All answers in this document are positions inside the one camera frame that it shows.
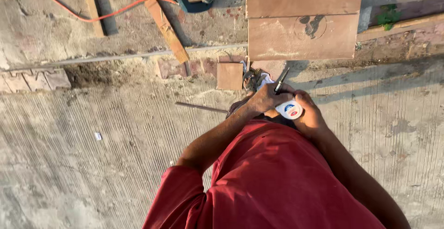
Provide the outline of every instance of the concrete floor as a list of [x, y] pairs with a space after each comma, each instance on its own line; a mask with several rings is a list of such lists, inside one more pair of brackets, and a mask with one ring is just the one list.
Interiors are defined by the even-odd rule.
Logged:
[[[290, 62], [287, 82], [310, 92], [353, 157], [395, 198], [413, 228], [444, 214], [444, 60], [316, 69]], [[0, 227], [140, 228], [160, 176], [241, 92], [216, 80], [146, 79], [0, 96]], [[102, 141], [96, 141], [100, 132]], [[210, 176], [204, 175], [208, 186]]]

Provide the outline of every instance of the red cable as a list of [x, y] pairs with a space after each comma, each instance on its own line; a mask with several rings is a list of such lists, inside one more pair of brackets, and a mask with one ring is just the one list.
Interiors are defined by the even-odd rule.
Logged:
[[[131, 7], [133, 7], [134, 5], [137, 5], [137, 4], [139, 4], [139, 3], [141, 3], [141, 2], [144, 2], [144, 1], [146, 1], [146, 0], [137, 0], [136, 2], [134, 2], [134, 3], [132, 3], [132, 4], [128, 5], [128, 6], [126, 6], [126, 7], [123, 8], [123, 9], [120, 9], [120, 10], [118, 10], [118, 11], [115, 11], [115, 12], [111, 13], [111, 14], [108, 14], [108, 15], [105, 15], [105, 16], [101, 16], [101, 17], [99, 17], [99, 18], [95, 18], [95, 19], [85, 19], [85, 18], [82, 18], [82, 17], [80, 17], [79, 15], [77, 15], [76, 13], [72, 12], [70, 9], [68, 9], [65, 5], [61, 4], [59, 1], [57, 1], [57, 0], [53, 0], [53, 1], [54, 1], [56, 4], [60, 5], [63, 9], [65, 9], [66, 11], [68, 11], [71, 15], [77, 17], [79, 20], [81, 20], [81, 21], [83, 21], [83, 22], [87, 22], [87, 23], [92, 23], [92, 22], [96, 22], [96, 21], [102, 20], [102, 19], [107, 18], [107, 17], [110, 17], [110, 16], [114, 16], [114, 15], [116, 15], [116, 14], [122, 12], [122, 11], [125, 11], [125, 10], [127, 10], [127, 9], [129, 9], [129, 8], [131, 8]], [[175, 5], [177, 4], [177, 2], [175, 2], [175, 1], [173, 1], [173, 0], [163, 0], [163, 1], [167, 1], [167, 2], [173, 3], [173, 4], [175, 4]]]

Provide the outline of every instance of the red t-shirt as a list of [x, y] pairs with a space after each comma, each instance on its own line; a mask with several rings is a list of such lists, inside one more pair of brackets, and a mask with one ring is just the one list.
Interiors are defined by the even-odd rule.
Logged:
[[213, 165], [173, 166], [162, 176], [143, 229], [383, 229], [298, 131], [250, 121]]

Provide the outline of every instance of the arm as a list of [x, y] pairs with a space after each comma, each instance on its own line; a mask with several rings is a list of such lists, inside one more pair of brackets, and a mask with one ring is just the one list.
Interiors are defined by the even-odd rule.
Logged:
[[311, 139], [330, 165], [333, 174], [347, 190], [372, 212], [387, 229], [409, 229], [407, 219], [391, 196], [348, 153], [327, 127], [319, 108], [306, 92], [295, 91], [304, 108], [294, 121], [304, 136]]
[[263, 86], [228, 119], [194, 140], [185, 148], [176, 165], [197, 169], [202, 175], [255, 116], [293, 98], [290, 93], [274, 95], [276, 83]]

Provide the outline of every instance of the hand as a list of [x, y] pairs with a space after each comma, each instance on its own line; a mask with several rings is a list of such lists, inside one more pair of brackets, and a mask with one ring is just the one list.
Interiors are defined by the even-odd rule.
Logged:
[[322, 118], [321, 111], [314, 104], [310, 95], [303, 90], [294, 91], [295, 100], [304, 108], [301, 117], [294, 120], [297, 129], [308, 139], [316, 139], [319, 135], [328, 131], [329, 128]]
[[247, 105], [252, 108], [253, 111], [258, 113], [266, 112], [269, 109], [275, 108], [277, 105], [293, 99], [293, 91], [288, 91], [288, 88], [292, 89], [287, 84], [282, 84], [282, 94], [275, 95], [274, 89], [277, 83], [265, 84], [259, 91], [257, 91], [247, 102]]

